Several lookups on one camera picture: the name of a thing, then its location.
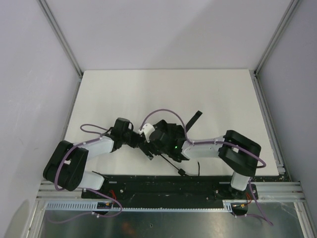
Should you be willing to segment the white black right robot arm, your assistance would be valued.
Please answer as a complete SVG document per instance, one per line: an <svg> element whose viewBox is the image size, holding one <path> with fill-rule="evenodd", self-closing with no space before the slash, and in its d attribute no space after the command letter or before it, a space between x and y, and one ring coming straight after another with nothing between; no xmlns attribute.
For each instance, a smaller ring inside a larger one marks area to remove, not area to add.
<svg viewBox="0 0 317 238"><path fill-rule="evenodd" d="M245 191L249 180L266 163L260 158L261 146L234 130L213 139L193 140L186 133L180 135L150 127L142 128L139 134L153 155L165 154L181 163L198 158L219 158L232 170L230 187Z"/></svg>

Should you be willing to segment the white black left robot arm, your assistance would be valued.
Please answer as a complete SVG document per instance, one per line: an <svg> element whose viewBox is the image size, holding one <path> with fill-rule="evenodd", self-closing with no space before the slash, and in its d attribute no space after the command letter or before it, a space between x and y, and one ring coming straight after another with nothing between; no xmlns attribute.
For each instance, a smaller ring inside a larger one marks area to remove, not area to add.
<svg viewBox="0 0 317 238"><path fill-rule="evenodd" d="M77 188L99 190L105 178L96 172L87 171L89 159L115 152L122 145L136 148L141 134L134 131L131 121L117 118L114 126L104 133L94 131L98 137L73 144L62 140L55 148L43 171L43 177L54 183L55 189L74 191Z"/></svg>

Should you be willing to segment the black folding umbrella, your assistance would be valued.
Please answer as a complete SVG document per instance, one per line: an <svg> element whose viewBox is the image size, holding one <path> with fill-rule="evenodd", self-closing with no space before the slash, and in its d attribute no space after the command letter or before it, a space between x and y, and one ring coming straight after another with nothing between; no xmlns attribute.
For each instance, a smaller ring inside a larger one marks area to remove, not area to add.
<svg viewBox="0 0 317 238"><path fill-rule="evenodd" d="M168 163L170 161L164 157L166 154L172 160L180 163L182 161L187 161L181 154L181 148L185 142L190 143L187 132L196 123L196 121L203 114L201 111L197 111L194 116L188 121L187 124L184 123L182 118L174 111L170 109L157 109L149 113L141 123L140 127L147 123L147 120L154 114L159 112L167 112L176 116L181 124L177 125L175 123L167 123L165 120L160 120L154 124L155 131L150 135L150 142L161 152L160 156Z"/></svg>

